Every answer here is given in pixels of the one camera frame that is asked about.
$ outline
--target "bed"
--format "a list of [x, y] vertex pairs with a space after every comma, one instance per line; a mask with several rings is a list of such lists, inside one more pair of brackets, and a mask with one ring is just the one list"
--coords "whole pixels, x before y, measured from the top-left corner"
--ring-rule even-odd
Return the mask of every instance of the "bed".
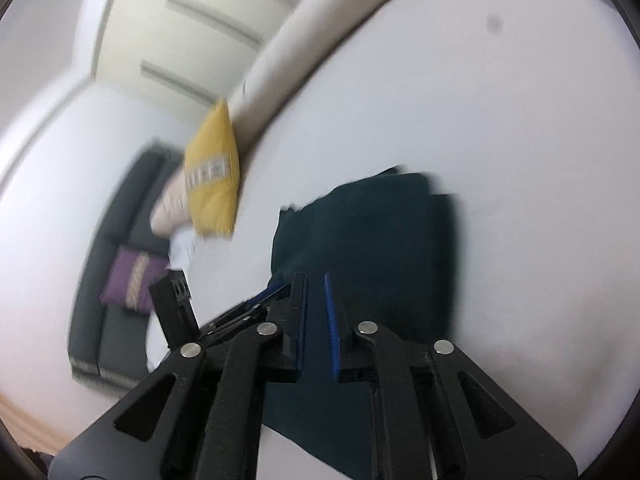
[[[327, 21], [353, 2], [305, 0], [231, 97], [244, 182], [233, 238], [195, 247], [198, 321], [263, 290], [282, 206], [429, 172], [462, 223], [452, 340], [583, 472], [640, 388], [638, 46], [603, 0], [367, 0], [362, 24]], [[311, 60], [278, 56], [318, 23], [340, 32]], [[151, 361], [159, 339], [151, 324]], [[341, 477], [269, 430], [258, 476], [281, 478], [283, 454]]]

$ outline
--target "triangular cutout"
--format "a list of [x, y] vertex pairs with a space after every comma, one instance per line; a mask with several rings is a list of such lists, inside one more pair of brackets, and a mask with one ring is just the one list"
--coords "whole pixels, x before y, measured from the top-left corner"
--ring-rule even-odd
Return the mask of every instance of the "triangular cutout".
[[458, 374], [481, 438], [489, 438], [515, 426], [513, 417], [466, 372]]
[[174, 384], [174, 375], [167, 375], [160, 379], [116, 419], [114, 423], [116, 430], [142, 442], [149, 440], [156, 430], [158, 420]]

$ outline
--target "white bed sheet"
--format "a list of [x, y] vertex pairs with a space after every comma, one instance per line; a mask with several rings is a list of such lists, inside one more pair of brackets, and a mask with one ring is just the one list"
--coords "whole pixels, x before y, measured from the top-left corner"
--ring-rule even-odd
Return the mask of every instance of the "white bed sheet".
[[599, 0], [391, 0], [268, 128], [234, 238], [196, 246], [198, 321], [264, 288], [281, 206], [433, 173], [458, 197], [453, 341], [583, 470], [640, 387], [638, 102], [638, 48]]

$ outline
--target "white wall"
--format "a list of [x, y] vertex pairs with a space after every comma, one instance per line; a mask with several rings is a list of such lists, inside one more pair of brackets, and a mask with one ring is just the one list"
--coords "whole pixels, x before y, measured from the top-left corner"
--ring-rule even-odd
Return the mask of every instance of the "white wall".
[[68, 322], [91, 240], [136, 153], [196, 129], [92, 84], [38, 137], [0, 200], [0, 391], [75, 436], [114, 399], [76, 383]]
[[71, 66], [82, 0], [14, 0], [0, 20], [0, 132]]

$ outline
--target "silver screw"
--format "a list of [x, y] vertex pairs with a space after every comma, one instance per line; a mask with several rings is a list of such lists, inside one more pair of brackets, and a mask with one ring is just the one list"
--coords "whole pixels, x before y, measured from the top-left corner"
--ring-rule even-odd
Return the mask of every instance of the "silver screw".
[[180, 355], [182, 357], [196, 357], [202, 352], [202, 346], [198, 343], [187, 343], [180, 348]]
[[278, 331], [278, 327], [275, 323], [267, 321], [266, 323], [260, 323], [256, 330], [260, 335], [272, 335]]
[[378, 331], [378, 326], [373, 321], [363, 321], [358, 324], [358, 332], [361, 334], [375, 334]]
[[453, 352], [454, 346], [451, 341], [440, 339], [433, 344], [433, 349], [438, 354], [449, 355], [451, 352]]

